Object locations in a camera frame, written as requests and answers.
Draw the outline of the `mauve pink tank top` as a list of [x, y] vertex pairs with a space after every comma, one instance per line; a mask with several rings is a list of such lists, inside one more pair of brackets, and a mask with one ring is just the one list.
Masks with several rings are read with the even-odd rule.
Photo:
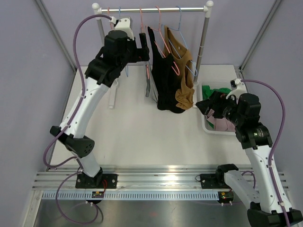
[[226, 118], [214, 118], [214, 110], [210, 110], [206, 116], [206, 121], [215, 131], [235, 132], [235, 126]]

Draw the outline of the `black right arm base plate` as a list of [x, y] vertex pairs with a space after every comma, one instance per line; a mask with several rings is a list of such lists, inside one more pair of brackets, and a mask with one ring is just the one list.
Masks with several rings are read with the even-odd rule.
[[215, 174], [200, 174], [195, 180], [201, 184], [202, 189], [220, 189], [223, 185], [219, 183]]

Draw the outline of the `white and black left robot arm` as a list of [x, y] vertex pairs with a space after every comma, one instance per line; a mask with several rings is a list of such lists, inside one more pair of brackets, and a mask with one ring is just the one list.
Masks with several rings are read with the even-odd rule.
[[126, 32], [112, 30], [105, 36], [105, 44], [89, 63], [84, 73], [84, 84], [70, 113], [50, 133], [79, 161], [82, 172], [77, 174], [76, 188], [105, 187], [103, 170], [93, 155], [94, 140], [85, 136], [87, 125], [103, 95], [129, 63], [149, 60], [145, 33], [140, 33], [141, 47]]

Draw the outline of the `blue hanger with mauve top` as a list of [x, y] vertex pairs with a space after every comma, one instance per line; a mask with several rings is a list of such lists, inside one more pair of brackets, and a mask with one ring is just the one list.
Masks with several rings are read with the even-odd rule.
[[[119, 7], [119, 9], [118, 9], [118, 15], [119, 15], [119, 18], [121, 18], [121, 7]], [[129, 77], [128, 65], [126, 65], [126, 67], [125, 67], [125, 74], [127, 77]]]

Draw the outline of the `grey tank top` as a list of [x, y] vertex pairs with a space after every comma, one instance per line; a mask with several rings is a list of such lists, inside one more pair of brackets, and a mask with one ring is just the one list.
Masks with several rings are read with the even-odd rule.
[[146, 90], [145, 90], [145, 97], [151, 98], [154, 102], [158, 102], [158, 91], [152, 76], [152, 68], [150, 64], [148, 63], [149, 66], [149, 73], [150, 73], [150, 79], [147, 79], [146, 76]]

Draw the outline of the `black tank top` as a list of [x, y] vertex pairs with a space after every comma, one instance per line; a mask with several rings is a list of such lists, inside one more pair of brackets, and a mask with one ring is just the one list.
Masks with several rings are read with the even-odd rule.
[[169, 110], [175, 114], [181, 114], [185, 110], [177, 107], [176, 91], [181, 87], [181, 78], [173, 70], [173, 56], [166, 54], [163, 58], [155, 43], [155, 35], [150, 27], [147, 27], [152, 49], [152, 77], [158, 92], [157, 108]]

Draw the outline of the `pink hanger with grey top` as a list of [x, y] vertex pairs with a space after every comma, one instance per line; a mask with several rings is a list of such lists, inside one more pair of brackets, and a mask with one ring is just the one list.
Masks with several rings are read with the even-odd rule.
[[[140, 18], [141, 18], [141, 32], [142, 33], [145, 33], [144, 31], [144, 25], [143, 25], [143, 13], [142, 13], [142, 9], [139, 8], [140, 10]], [[150, 73], [149, 73], [149, 66], [148, 66], [148, 63], [145, 64], [145, 68], [146, 68], [146, 76], [147, 76], [147, 79], [150, 79]]]

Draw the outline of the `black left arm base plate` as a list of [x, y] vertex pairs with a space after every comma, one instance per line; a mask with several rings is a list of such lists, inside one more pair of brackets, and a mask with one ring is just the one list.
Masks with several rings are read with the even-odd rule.
[[75, 188], [77, 189], [116, 189], [117, 174], [97, 174], [89, 177], [84, 173], [77, 174]]

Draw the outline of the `green tank top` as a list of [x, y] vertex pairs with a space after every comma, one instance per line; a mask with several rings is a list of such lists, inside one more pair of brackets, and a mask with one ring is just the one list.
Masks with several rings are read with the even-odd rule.
[[207, 100], [214, 91], [218, 91], [218, 92], [221, 92], [221, 93], [225, 93], [225, 94], [228, 94], [231, 92], [231, 89], [229, 88], [210, 88], [209, 85], [202, 85], [202, 98], [203, 100]]

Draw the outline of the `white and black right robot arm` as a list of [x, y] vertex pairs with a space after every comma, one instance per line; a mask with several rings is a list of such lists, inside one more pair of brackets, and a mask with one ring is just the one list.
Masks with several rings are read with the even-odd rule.
[[261, 104], [256, 95], [228, 96], [218, 91], [196, 103], [203, 115], [226, 118], [235, 126], [235, 134], [251, 163], [258, 188], [255, 190], [233, 164], [218, 166], [215, 183], [229, 186], [247, 209], [252, 227], [291, 227], [303, 220], [301, 211], [292, 207], [279, 181], [271, 155], [273, 142], [260, 121]]

